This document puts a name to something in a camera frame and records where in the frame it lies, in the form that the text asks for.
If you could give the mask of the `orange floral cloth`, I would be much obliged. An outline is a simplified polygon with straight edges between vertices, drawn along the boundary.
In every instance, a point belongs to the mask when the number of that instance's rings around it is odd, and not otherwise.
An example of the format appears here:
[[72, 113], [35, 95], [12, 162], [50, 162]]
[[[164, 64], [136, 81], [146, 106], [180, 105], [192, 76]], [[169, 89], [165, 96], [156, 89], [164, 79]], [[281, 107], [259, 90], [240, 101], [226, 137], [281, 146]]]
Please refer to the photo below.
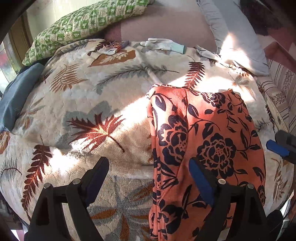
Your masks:
[[263, 148], [239, 94], [156, 85], [148, 96], [154, 158], [149, 211], [153, 240], [193, 240], [211, 211], [189, 172], [191, 158], [231, 185], [252, 183], [265, 202]]

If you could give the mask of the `striped floral bedsheet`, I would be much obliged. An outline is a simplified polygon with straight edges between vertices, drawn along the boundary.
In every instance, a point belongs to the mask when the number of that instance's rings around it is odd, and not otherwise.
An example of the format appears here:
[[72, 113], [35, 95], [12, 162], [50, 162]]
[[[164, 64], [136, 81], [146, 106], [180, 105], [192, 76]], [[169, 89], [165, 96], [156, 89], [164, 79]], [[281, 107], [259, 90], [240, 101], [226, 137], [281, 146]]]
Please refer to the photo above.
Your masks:
[[277, 42], [265, 49], [269, 76], [257, 85], [274, 128], [295, 135], [295, 59]]

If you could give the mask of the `cream leaf-print fleece blanket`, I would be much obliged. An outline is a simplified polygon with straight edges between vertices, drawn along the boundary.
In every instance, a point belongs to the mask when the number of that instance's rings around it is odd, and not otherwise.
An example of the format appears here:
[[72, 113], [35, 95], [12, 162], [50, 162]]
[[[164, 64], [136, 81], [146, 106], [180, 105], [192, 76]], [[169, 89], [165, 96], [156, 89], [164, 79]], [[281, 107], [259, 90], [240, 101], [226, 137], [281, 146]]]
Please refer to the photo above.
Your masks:
[[180, 54], [133, 42], [114, 55], [101, 54], [106, 45], [97, 39], [58, 49], [12, 131], [1, 133], [1, 194], [22, 220], [30, 223], [44, 184], [67, 185], [107, 157], [109, 172], [88, 207], [92, 221], [105, 240], [153, 240], [154, 158], [147, 106], [156, 85], [239, 94], [263, 148], [264, 211], [282, 207], [292, 190], [294, 167], [266, 149], [276, 128], [252, 75], [202, 57], [195, 48]]

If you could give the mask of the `grey pillow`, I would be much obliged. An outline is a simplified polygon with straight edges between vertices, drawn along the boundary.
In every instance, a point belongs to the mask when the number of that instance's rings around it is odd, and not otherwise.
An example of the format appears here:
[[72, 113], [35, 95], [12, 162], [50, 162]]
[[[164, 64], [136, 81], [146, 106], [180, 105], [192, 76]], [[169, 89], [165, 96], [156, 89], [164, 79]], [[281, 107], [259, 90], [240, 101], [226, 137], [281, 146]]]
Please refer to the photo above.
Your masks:
[[216, 53], [257, 76], [269, 75], [265, 52], [238, 1], [197, 1], [215, 38]]

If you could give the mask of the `white work glove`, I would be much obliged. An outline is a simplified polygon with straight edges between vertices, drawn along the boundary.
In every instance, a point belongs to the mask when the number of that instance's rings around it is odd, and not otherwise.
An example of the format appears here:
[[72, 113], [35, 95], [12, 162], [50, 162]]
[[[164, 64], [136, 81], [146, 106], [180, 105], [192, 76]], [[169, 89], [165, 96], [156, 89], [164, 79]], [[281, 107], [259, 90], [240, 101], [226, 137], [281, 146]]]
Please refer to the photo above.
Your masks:
[[184, 45], [170, 39], [148, 38], [146, 41], [140, 42], [140, 45], [150, 50], [171, 51], [180, 54], [184, 54], [186, 50]]
[[216, 60], [216, 61], [219, 61], [219, 62], [222, 61], [221, 57], [216, 53], [213, 53], [213, 52], [211, 52], [209, 50], [206, 50], [206, 49], [200, 47], [199, 45], [196, 45], [195, 48], [196, 48], [197, 53], [202, 57], [212, 59], [212, 60]]

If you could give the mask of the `blue cloth at bedside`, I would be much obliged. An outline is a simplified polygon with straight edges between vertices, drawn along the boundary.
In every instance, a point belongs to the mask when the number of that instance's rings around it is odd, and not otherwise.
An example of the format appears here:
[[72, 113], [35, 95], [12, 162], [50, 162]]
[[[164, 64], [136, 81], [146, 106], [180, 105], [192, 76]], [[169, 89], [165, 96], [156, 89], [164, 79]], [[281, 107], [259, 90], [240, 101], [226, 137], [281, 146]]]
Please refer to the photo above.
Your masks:
[[37, 83], [45, 66], [36, 63], [20, 73], [5, 89], [1, 98], [1, 133], [11, 132], [27, 97]]

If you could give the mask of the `small colourful box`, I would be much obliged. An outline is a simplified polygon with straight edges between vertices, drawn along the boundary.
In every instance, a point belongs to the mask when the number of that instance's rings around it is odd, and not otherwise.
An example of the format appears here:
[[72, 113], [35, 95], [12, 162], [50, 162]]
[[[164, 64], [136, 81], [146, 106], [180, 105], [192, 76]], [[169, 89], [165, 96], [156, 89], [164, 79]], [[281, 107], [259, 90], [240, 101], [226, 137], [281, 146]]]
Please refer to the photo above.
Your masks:
[[129, 41], [114, 41], [109, 44], [107, 47], [103, 47], [99, 52], [106, 55], [114, 55], [118, 51], [124, 49], [126, 46], [130, 44]]

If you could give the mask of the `green patterned pillow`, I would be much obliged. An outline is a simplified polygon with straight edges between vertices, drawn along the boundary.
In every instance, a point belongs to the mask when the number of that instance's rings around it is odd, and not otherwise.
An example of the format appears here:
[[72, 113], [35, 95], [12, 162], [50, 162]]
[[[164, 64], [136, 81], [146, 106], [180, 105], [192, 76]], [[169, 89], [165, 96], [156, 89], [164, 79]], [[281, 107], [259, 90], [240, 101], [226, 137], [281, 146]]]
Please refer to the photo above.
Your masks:
[[31, 66], [53, 56], [62, 46], [90, 37], [131, 16], [142, 15], [152, 3], [146, 0], [98, 1], [73, 11], [37, 35], [22, 64]]

